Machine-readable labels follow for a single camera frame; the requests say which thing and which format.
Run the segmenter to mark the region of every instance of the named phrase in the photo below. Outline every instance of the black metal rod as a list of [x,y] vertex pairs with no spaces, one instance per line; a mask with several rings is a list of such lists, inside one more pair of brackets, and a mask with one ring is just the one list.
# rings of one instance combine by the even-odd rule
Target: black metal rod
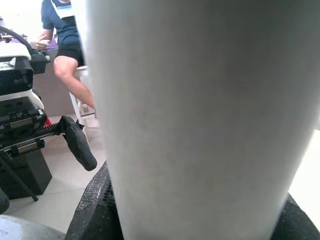
[[0,156],[0,164],[3,168],[11,175],[11,177],[25,190],[28,195],[32,197],[32,199],[36,202],[39,199],[37,196],[31,191],[31,189],[21,180],[21,178],[11,169],[9,164],[4,160],[4,156]]

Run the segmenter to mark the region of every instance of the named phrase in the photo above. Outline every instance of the black cable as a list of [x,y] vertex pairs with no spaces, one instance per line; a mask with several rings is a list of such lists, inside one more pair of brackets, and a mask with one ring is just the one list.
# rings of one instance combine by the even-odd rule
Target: black cable
[[4,27],[4,26],[0,26],[0,32],[4,32],[6,34],[9,34],[13,37],[15,37],[20,43],[22,43],[23,45],[26,46],[26,48],[28,49],[29,53],[32,53],[34,50],[32,48],[32,46],[30,45],[30,43],[25,40],[22,36],[20,36],[19,34],[17,34],[16,32]]

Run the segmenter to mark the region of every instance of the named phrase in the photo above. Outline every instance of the hand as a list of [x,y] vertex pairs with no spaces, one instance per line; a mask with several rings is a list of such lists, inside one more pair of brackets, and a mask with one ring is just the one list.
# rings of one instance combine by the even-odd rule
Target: hand
[[50,46],[49,40],[46,39],[47,35],[40,36],[35,39],[31,39],[30,44],[34,49],[37,49],[38,51],[43,51],[46,49],[46,47]]

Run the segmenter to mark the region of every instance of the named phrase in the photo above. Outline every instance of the bare leg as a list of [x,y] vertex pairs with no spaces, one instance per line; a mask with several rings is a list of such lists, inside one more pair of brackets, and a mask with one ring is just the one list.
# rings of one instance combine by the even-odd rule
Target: bare leg
[[78,62],[72,57],[57,56],[54,60],[54,73],[65,87],[81,102],[95,108],[94,99],[89,89],[74,77]]

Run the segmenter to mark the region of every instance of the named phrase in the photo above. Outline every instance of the black shorts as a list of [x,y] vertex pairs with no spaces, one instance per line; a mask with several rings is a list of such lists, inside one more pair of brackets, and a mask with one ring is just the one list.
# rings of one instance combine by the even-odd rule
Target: black shorts
[[84,55],[82,53],[81,44],[80,43],[70,43],[61,45],[58,49],[58,56],[66,56],[77,60],[78,67],[85,65]]

